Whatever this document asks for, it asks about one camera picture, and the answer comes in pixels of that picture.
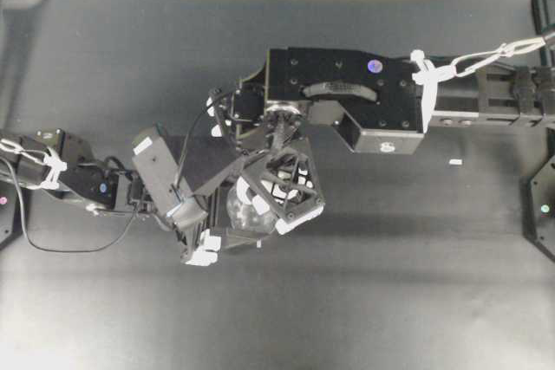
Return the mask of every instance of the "purple sticker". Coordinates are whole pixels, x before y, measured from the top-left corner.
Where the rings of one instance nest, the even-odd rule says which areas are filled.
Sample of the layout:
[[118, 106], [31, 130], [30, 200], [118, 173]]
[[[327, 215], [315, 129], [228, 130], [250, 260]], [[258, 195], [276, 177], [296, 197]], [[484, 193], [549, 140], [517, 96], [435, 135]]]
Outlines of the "purple sticker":
[[379, 74], [383, 70], [383, 64], [378, 60], [368, 61], [368, 71], [372, 74]]

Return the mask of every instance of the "white cord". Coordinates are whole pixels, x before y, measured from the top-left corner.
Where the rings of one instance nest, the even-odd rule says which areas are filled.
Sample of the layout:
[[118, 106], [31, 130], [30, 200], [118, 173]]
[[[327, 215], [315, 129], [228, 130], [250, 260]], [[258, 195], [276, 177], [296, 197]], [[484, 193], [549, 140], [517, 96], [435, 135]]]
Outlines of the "white cord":
[[[441, 67], [436, 67], [433, 62], [426, 59], [423, 51], [419, 49], [414, 50], [410, 55], [410, 61], [414, 62], [420, 71], [413, 74], [413, 80], [416, 84], [423, 86], [421, 104], [422, 131], [424, 133], [428, 131], [428, 125], [432, 119], [435, 102], [437, 101], [437, 86], [440, 82], [451, 80], [454, 77], [466, 77], [475, 73], [478, 69], [496, 62], [499, 58], [510, 58], [514, 55], [528, 54], [544, 46], [545, 39], [543, 36], [521, 39], [510, 43], [502, 43], [493, 51], [475, 52], [458, 56], [448, 65]], [[479, 56], [484, 56], [485, 58], [458, 72], [458, 64]]]
[[[58, 152], [50, 146], [47, 146], [47, 149], [49, 154], [43, 151], [26, 150], [19, 143], [14, 142], [13, 140], [0, 140], [0, 150], [6, 153], [21, 155], [40, 166], [48, 166], [50, 168], [49, 173], [40, 185], [31, 185], [28, 187], [33, 190], [57, 190], [60, 188], [60, 183], [58, 182], [60, 174], [68, 169], [68, 164], [60, 159]], [[32, 153], [42, 155], [42, 160], [33, 156]]]

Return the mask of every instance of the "screw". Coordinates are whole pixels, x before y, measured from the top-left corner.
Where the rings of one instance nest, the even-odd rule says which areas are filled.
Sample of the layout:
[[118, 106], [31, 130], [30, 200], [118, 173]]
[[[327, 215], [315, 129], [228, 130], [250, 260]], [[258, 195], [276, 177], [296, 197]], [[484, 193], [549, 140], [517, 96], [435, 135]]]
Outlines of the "screw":
[[395, 152], [395, 144], [393, 142], [382, 142], [380, 144], [381, 153], [392, 153]]

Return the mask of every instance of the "black mounting plate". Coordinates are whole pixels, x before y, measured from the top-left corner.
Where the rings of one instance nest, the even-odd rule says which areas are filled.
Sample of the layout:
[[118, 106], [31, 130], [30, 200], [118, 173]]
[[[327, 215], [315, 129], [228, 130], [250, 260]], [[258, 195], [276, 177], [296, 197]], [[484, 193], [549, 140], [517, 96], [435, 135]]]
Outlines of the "black mounting plate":
[[526, 238], [555, 262], [555, 156], [530, 182], [533, 227]]
[[0, 182], [0, 249], [3, 249], [18, 234], [14, 230], [16, 208], [16, 188], [12, 184]]

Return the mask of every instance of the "black table surface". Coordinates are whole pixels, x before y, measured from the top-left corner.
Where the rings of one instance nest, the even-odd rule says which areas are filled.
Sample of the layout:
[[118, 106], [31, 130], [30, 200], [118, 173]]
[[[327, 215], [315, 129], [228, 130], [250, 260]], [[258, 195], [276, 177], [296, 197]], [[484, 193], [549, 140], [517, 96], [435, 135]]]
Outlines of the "black table surface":
[[[4, 2], [2, 122], [127, 164], [138, 132], [183, 133], [268, 48], [460, 55], [534, 34], [531, 0], [39, 1]], [[18, 238], [0, 252], [0, 367], [555, 368], [555, 264], [522, 237], [544, 131], [433, 128], [411, 156], [310, 137], [324, 214], [207, 269], [150, 220], [91, 256]], [[124, 222], [41, 193], [29, 208], [49, 246], [102, 244]]]

